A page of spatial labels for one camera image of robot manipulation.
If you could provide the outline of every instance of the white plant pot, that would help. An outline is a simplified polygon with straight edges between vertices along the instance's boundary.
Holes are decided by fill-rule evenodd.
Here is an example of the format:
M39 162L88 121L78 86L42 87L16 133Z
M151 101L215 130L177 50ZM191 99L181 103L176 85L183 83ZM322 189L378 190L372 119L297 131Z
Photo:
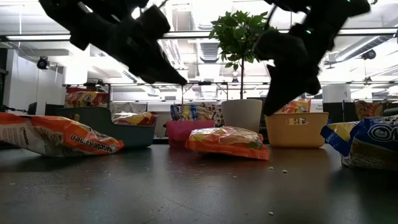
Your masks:
M262 111L261 100L228 100L221 104L225 126L259 132Z

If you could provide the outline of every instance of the gray plastic bin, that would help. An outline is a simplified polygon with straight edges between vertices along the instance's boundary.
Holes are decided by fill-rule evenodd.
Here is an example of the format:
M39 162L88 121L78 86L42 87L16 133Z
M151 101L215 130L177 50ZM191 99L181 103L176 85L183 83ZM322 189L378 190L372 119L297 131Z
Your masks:
M73 119L79 115L79 122L85 124L99 133L122 140L124 147L148 147L153 143L155 125L136 126L114 124L111 119L111 112L101 107L63 108L57 110L57 116Z

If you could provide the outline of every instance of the tree trunk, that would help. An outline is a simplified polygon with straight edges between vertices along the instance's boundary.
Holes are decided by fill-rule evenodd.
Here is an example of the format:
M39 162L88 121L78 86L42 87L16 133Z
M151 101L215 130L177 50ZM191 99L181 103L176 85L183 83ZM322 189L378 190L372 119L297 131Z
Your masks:
M242 57L242 65L241 65L241 100L243 100L243 76L244 76L244 56Z

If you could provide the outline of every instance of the potted plant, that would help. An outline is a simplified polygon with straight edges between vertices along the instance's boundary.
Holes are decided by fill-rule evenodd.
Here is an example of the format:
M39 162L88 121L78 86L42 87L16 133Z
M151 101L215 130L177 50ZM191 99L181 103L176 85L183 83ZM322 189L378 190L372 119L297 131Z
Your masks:
M258 37L267 29L267 12L257 16L250 16L248 12L226 12L218 20L211 22L213 30L210 38L219 40L221 59L229 62L226 68L232 67L236 71L241 67L241 99L227 100L222 104L226 126L235 126L258 132L261 118L262 101L243 99L244 63L260 62L254 54L253 46Z

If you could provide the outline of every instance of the security camera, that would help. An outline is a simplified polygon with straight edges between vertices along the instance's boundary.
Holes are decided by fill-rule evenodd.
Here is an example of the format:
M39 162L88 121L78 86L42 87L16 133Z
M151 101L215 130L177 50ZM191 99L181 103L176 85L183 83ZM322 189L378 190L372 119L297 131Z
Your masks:
M374 59L376 57L376 52L374 50L370 50L364 54L362 54L362 59L366 60L366 59Z
M50 68L49 58L46 56L41 56L40 60L37 62L37 68L41 70L48 70Z

